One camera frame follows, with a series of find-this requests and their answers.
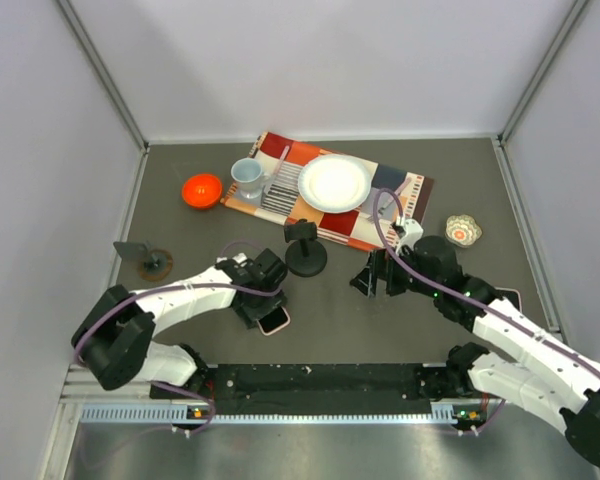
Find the black clamp phone stand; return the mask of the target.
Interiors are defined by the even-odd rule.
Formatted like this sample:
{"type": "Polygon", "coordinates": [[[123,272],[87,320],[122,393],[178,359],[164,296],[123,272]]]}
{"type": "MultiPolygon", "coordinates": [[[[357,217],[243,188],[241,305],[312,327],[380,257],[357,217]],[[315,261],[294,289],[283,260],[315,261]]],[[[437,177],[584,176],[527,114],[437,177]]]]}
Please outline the black clamp phone stand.
{"type": "Polygon", "coordinates": [[[318,241],[314,222],[301,219],[284,226],[284,239],[289,244],[285,252],[288,270],[299,277],[310,278],[320,274],[327,265],[327,251],[318,241]]]}

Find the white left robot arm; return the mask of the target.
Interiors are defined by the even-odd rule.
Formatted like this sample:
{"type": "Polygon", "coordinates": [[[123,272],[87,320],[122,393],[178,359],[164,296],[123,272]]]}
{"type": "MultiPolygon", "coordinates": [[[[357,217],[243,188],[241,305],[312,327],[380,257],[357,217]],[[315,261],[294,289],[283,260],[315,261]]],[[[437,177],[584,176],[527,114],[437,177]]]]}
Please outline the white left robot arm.
{"type": "Polygon", "coordinates": [[[247,327],[286,319],[281,284],[288,268],[272,250],[253,259],[220,257],[192,277],[145,290],[108,288],[71,339],[76,358],[106,391],[132,381],[156,383],[196,396],[208,385],[207,363],[185,344],[164,345],[162,331],[199,315],[232,310],[247,327]]]}

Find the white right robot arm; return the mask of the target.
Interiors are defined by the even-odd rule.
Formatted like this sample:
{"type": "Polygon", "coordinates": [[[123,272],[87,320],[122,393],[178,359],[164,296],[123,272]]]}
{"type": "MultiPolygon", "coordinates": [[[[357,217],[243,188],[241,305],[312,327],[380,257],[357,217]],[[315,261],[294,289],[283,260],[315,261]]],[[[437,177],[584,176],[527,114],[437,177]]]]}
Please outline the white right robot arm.
{"type": "Polygon", "coordinates": [[[432,299],[447,320],[495,346],[453,348],[446,380],[456,394],[494,395],[535,415],[564,435],[569,445],[600,468],[600,363],[590,360],[529,320],[502,293],[467,274],[442,237],[414,246],[372,251],[350,282],[374,297],[407,291],[432,299]]]}

